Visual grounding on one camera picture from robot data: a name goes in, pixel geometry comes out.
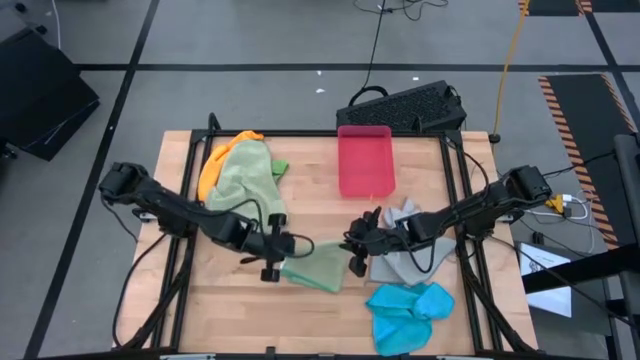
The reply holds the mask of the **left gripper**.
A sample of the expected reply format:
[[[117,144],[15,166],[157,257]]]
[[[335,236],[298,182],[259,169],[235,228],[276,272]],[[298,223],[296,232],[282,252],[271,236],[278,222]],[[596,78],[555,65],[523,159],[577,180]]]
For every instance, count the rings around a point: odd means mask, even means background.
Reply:
[[[280,271],[275,264],[281,262],[281,265],[287,265],[297,259],[289,257],[295,254],[295,250],[305,249],[304,241],[297,241],[290,233],[283,232],[286,222],[285,214],[271,214],[268,217],[271,232],[266,234],[251,232],[242,244],[243,252],[265,261],[265,267],[260,274],[260,280],[263,282],[277,283],[280,280]]]

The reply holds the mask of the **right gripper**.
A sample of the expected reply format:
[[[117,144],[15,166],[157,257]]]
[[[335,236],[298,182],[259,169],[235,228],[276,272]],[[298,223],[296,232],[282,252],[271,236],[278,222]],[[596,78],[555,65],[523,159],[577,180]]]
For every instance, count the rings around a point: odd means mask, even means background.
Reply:
[[[360,218],[352,221],[343,236],[348,243],[339,245],[341,249],[350,251],[353,256],[348,268],[357,277],[362,278],[367,271],[369,256],[387,255],[391,252],[415,251],[417,245],[411,241],[405,230],[379,227],[382,208],[365,211]]]

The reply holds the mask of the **pale green microfiber towel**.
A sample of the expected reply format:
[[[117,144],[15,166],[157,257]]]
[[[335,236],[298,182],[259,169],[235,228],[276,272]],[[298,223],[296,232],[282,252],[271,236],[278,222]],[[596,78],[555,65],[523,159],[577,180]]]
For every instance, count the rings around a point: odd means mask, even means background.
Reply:
[[[268,217],[286,213],[278,183],[271,175],[271,152],[263,141],[248,140],[237,144],[227,156],[217,184],[209,192],[204,206],[222,211],[243,201],[235,212],[250,219],[261,219],[269,232]]]
[[[317,245],[311,255],[282,265],[281,276],[290,283],[338,293],[348,260],[349,252],[341,249],[338,242],[324,242]]]

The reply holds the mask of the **grey microfiber towel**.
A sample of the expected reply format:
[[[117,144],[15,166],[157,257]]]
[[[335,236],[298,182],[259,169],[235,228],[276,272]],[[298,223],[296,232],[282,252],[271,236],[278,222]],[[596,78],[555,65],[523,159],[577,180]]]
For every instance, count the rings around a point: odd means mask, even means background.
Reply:
[[[440,237],[434,245],[412,253],[401,251],[375,256],[371,260],[369,280],[407,286],[425,283],[454,251],[455,245],[455,240]]]

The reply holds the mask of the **blue microfiber towel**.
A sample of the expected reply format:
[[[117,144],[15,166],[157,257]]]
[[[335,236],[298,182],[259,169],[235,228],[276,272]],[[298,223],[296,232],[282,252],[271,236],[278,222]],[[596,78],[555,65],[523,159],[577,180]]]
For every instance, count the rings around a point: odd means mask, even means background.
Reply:
[[[381,285],[367,300],[372,314],[374,347],[381,356],[395,356],[427,345],[434,320],[447,319],[455,300],[437,283]]]

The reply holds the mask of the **orange microfiber towel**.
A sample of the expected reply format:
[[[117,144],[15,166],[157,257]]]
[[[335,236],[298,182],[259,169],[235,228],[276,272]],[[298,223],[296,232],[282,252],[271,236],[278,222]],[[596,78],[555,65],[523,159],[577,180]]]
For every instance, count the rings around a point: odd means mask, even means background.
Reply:
[[[198,180],[197,198],[202,202],[206,200],[209,192],[218,182],[222,166],[227,156],[237,144],[248,140],[261,141],[263,139],[263,134],[256,133],[252,130],[245,130],[236,135],[227,144],[217,145],[211,150],[209,156],[206,158]]]

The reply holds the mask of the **red plastic bin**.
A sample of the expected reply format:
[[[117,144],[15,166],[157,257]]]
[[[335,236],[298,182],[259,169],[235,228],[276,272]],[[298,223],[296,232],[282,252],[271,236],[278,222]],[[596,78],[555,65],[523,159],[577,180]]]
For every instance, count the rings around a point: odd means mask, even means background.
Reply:
[[[338,135],[339,190],[344,198],[384,198],[396,187],[391,129],[343,125]]]

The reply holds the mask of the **black perforated computer case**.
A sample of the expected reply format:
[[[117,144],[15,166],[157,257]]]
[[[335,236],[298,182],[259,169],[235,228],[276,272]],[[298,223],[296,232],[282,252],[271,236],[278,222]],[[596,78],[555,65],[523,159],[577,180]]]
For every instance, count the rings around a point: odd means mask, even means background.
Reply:
[[[381,86],[360,89],[336,112],[336,127],[388,126],[393,132],[459,130],[467,114],[457,90],[444,80],[390,94]]]

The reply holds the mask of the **white paper sheet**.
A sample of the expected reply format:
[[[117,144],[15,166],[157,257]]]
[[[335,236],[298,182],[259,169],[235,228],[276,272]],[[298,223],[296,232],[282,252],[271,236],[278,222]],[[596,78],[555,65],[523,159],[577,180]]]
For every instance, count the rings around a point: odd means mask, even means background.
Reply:
[[[532,245],[521,243],[520,272],[528,275],[543,272],[545,268],[570,263],[569,258],[556,255]],[[528,305],[566,318],[572,317],[572,295],[567,286],[551,290],[544,290],[527,295]]]

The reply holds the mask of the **black hazard striped mat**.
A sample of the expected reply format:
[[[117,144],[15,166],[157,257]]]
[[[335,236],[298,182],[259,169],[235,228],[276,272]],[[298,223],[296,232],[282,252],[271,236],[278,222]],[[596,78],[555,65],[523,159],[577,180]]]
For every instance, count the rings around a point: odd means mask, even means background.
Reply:
[[[518,0],[526,16],[581,16],[586,13],[640,13],[640,0]]]
[[[614,152],[617,135],[637,128],[604,74],[538,78],[574,174],[592,204],[593,222],[608,249],[635,245],[628,202]]]

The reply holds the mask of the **black equipment case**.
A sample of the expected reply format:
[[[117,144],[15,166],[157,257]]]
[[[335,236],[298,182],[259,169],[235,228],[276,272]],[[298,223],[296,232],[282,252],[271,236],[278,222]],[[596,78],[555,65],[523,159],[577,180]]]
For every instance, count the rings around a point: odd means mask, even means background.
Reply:
[[[100,105],[75,65],[24,29],[0,42],[0,139],[52,160]]]

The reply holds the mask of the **black metal cart frame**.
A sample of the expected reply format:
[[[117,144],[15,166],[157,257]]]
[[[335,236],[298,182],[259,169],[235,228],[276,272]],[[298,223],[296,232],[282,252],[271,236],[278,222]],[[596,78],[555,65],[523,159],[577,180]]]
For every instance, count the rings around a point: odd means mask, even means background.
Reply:
[[[614,137],[614,154],[618,163],[626,198],[634,242],[591,255],[571,263],[544,268],[523,277],[526,293],[567,286],[578,292],[579,284],[616,276],[620,280],[620,299],[591,303],[607,316],[628,326],[636,359],[640,360],[640,134]]]

